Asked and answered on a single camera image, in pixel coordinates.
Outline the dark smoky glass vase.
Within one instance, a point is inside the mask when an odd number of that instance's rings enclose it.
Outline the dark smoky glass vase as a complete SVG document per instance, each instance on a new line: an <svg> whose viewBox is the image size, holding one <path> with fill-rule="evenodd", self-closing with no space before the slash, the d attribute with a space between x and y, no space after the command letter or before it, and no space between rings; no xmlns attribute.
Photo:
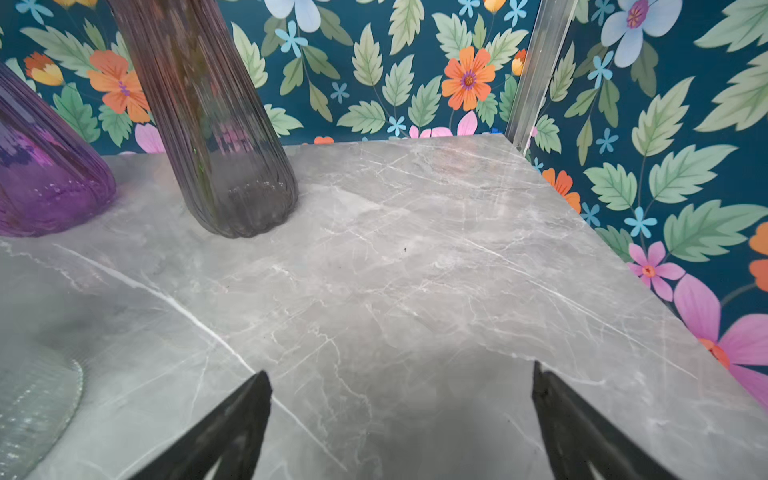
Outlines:
<svg viewBox="0 0 768 480"><path fill-rule="evenodd" d="M186 206L251 238L298 203L294 171L214 1L112 1Z"/></svg>

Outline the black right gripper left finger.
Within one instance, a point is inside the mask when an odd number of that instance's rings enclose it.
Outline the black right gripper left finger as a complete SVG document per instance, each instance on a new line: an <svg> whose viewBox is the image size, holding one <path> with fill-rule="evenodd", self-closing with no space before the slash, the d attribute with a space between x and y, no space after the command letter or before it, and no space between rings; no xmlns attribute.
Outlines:
<svg viewBox="0 0 768 480"><path fill-rule="evenodd" d="M135 479L251 479L271 413L272 386L260 371L153 461Z"/></svg>

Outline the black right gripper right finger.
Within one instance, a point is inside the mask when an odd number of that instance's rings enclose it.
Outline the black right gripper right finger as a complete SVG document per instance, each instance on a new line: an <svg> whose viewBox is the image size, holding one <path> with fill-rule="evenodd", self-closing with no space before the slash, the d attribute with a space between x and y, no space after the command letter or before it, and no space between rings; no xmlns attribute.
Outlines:
<svg viewBox="0 0 768 480"><path fill-rule="evenodd" d="M531 397L556 479L675 477L538 361Z"/></svg>

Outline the clear glass vase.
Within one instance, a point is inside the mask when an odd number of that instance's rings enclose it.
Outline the clear glass vase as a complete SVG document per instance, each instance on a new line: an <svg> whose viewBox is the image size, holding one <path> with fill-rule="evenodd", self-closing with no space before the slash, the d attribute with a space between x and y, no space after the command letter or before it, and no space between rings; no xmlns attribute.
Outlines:
<svg viewBox="0 0 768 480"><path fill-rule="evenodd" d="M24 479L59 441L74 417L84 372L46 347L1 350L1 477Z"/></svg>

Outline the purple blue glass vase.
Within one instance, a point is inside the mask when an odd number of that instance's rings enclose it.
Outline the purple blue glass vase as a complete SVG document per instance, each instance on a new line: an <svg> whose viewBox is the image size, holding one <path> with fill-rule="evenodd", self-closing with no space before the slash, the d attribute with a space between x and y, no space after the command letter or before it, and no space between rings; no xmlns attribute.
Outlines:
<svg viewBox="0 0 768 480"><path fill-rule="evenodd" d="M7 65L1 66L1 235L83 224L116 194L106 162Z"/></svg>

